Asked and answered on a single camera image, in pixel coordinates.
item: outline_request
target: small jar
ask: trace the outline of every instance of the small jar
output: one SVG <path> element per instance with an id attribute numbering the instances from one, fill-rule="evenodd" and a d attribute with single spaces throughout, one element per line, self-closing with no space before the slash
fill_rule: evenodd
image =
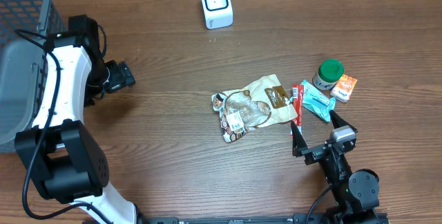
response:
<path id="1" fill-rule="evenodd" d="M 344 74 L 344 66 L 337 59 L 326 59 L 313 76 L 313 84 L 320 90 L 330 90 Z"/>

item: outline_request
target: red packet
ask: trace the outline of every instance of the red packet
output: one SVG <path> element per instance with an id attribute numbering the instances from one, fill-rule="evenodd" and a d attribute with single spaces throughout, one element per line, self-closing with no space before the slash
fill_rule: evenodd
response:
<path id="1" fill-rule="evenodd" d="M 298 117 L 293 119 L 295 125 L 298 127 L 300 133 L 301 131 L 301 118 L 302 118 L 302 99 L 304 98 L 304 85 L 294 84 L 292 87 L 293 95 L 293 106 L 295 108 Z M 293 137 L 293 133 L 290 130 L 290 137 Z"/>

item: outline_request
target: wooden table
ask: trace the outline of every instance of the wooden table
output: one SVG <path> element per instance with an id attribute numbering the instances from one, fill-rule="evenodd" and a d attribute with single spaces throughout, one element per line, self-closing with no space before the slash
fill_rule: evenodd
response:
<path id="1" fill-rule="evenodd" d="M 86 13 L 106 30 L 106 59 L 125 60 L 133 88 L 85 109 L 111 181 L 147 216 L 180 218 L 306 212 L 326 188 L 318 165 L 291 156 L 289 125 L 233 144 L 221 137 L 211 95 L 276 74 L 288 92 L 325 58 L 358 79 L 336 111 L 359 129 L 354 171 L 381 178 L 391 223 L 442 218 L 442 0 L 232 0 L 231 27 L 207 30 L 200 0 L 53 0 L 64 19 Z M 303 109 L 308 145 L 328 138 Z M 41 223 L 21 206 L 25 169 L 0 155 L 0 223 Z M 31 208 L 61 206 L 32 186 Z M 331 196 L 317 211 L 333 206 Z M 80 210 L 45 223 L 80 223 Z"/>

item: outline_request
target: gray plastic bin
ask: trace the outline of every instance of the gray plastic bin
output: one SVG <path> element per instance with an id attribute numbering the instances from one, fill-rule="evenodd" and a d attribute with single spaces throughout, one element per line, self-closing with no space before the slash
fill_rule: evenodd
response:
<path id="1" fill-rule="evenodd" d="M 42 35 L 65 31 L 52 0 L 0 0 L 0 153 L 14 151 L 15 133 L 30 128 L 43 97 L 46 59 L 14 29 Z"/>

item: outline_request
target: light blue wrapper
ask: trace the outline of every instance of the light blue wrapper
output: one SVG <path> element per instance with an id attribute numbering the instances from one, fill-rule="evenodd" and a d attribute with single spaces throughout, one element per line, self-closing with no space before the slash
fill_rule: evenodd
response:
<path id="1" fill-rule="evenodd" d="M 304 99 L 302 100 L 302 106 L 307 110 L 314 112 L 323 120 L 330 122 L 330 110 L 334 109 L 336 99 L 329 99 L 306 80 L 301 82 L 301 85 L 304 85 Z"/>

